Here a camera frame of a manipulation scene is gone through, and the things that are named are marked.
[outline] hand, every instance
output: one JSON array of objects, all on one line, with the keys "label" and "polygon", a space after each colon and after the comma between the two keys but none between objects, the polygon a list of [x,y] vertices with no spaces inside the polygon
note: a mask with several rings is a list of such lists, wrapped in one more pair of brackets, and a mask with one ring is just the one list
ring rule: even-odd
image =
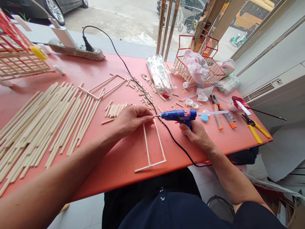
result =
[{"label": "hand", "polygon": [[184,133],[191,140],[191,142],[193,142],[207,154],[218,148],[210,139],[200,122],[193,120],[191,121],[191,125],[193,131],[191,131],[191,129],[185,124],[180,124],[179,126],[182,133]]},{"label": "hand", "polygon": [[143,123],[154,124],[152,115],[153,112],[145,106],[128,105],[112,122],[109,131],[121,139],[134,132]]}]

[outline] parked car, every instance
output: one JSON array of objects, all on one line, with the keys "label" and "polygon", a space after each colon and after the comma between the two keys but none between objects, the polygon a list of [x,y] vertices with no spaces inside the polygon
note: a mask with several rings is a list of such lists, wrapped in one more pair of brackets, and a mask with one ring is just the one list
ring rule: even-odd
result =
[{"label": "parked car", "polygon": [[[64,14],[81,6],[88,8],[88,0],[35,0],[44,7],[60,25],[65,24]],[[22,15],[26,19],[48,18],[31,0],[1,0],[0,8],[7,14]]]},{"label": "parked car", "polygon": [[[206,4],[207,0],[186,0],[185,1],[185,5],[184,5],[184,9],[182,9],[182,13],[183,13],[183,24],[184,25],[188,25],[191,24],[194,18],[194,15],[201,15],[205,4]],[[167,10],[167,3],[168,1],[166,1],[165,4],[165,11]],[[157,1],[157,11],[160,12],[161,9],[161,0]]]}]

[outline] person's right hand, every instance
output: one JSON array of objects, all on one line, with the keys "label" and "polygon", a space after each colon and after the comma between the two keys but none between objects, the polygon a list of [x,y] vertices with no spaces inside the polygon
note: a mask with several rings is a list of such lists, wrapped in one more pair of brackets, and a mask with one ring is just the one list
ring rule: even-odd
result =
[{"label": "person's right hand", "polygon": [[184,133],[191,142],[197,145],[205,153],[209,153],[218,148],[210,139],[200,122],[193,120],[191,121],[191,125],[193,131],[185,124],[180,124],[179,126],[182,133]]}]

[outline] orange table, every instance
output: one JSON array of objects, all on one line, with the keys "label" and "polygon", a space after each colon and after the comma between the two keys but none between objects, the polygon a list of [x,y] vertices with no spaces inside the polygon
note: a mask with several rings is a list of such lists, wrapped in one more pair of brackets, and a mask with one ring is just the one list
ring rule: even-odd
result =
[{"label": "orange table", "polygon": [[[144,81],[140,76],[141,73],[149,75],[145,59],[131,57],[122,58],[126,62],[133,76],[140,80],[143,86],[150,91],[154,105],[159,106],[163,111],[166,111],[166,109],[171,110],[171,105],[177,101],[176,97],[173,96],[173,102],[164,102],[159,96],[153,93],[148,83],[146,83],[146,81]],[[45,91],[56,81],[59,83],[73,82],[74,85],[79,85],[81,82],[84,82],[85,84],[83,87],[89,89],[109,78],[109,73],[120,74],[126,78],[130,78],[119,57],[111,54],[106,54],[106,60],[104,61],[93,61],[84,58],[51,54],[48,63],[50,65],[59,65],[66,75],[60,78],[57,73],[48,73],[12,80],[12,83],[15,84],[12,88],[0,87],[0,128],[2,128],[11,117],[13,117],[13,115],[36,91]],[[184,94],[182,90],[183,78],[178,73],[171,76],[173,84],[177,86],[177,89],[174,89],[173,93],[179,94],[180,99],[196,94],[196,89],[194,87],[187,89],[188,93]],[[105,84],[104,87],[106,87],[106,90],[109,90],[113,86],[117,85],[121,80],[122,79],[120,78],[114,79]],[[234,90],[229,95],[223,95],[218,91],[218,89],[214,89],[214,94],[226,100],[229,100],[232,95],[241,96],[237,90]],[[105,118],[104,115],[105,107],[108,105],[110,100],[113,100],[113,104],[134,103],[142,105],[138,92],[134,91],[130,87],[126,87],[125,84],[121,85],[118,89],[109,93],[102,99],[81,145],[89,142],[96,133],[107,131],[109,123],[105,125],[100,125],[100,123],[109,119]],[[226,102],[221,100],[219,100],[219,102],[223,105],[224,109],[227,109]],[[204,109],[213,111],[211,102],[199,102],[199,104],[197,111],[202,112]],[[209,117],[208,122],[203,123],[208,135],[226,155],[258,145],[245,121],[242,120],[241,114],[234,113],[233,115],[236,118],[236,129],[232,129],[224,117],[222,117],[224,129],[221,131],[218,130],[217,123],[212,115]],[[251,119],[257,121],[263,127],[254,114],[251,116]],[[148,165],[143,128],[140,127],[130,136],[122,139],[118,144],[116,144],[106,157],[100,161],[96,169],[90,174],[72,198],[72,201],[190,166],[192,163],[186,154],[174,143],[166,128],[162,126],[157,119],[156,121],[167,162],[134,173],[135,169]],[[206,155],[190,143],[189,139],[181,133],[178,125],[176,125],[174,121],[165,122],[176,141],[185,148],[196,163],[207,160]],[[257,132],[263,143],[267,143],[273,139],[267,139],[261,132]],[[151,163],[162,161],[161,148],[155,127],[147,127],[146,134]],[[25,178],[18,178],[15,183],[10,184],[3,196],[9,194],[20,185],[43,172],[48,157],[49,152],[47,151],[40,165],[36,168],[30,168]],[[53,164],[56,164],[65,158],[66,153],[63,153],[62,155],[58,154]]]}]

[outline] person's left hand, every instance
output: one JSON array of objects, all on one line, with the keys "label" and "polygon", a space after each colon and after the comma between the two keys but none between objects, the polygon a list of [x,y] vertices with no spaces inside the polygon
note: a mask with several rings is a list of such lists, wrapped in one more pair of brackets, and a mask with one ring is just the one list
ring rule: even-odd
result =
[{"label": "person's left hand", "polygon": [[145,106],[128,105],[111,123],[109,131],[118,138],[126,137],[143,123],[154,124],[153,112]]}]

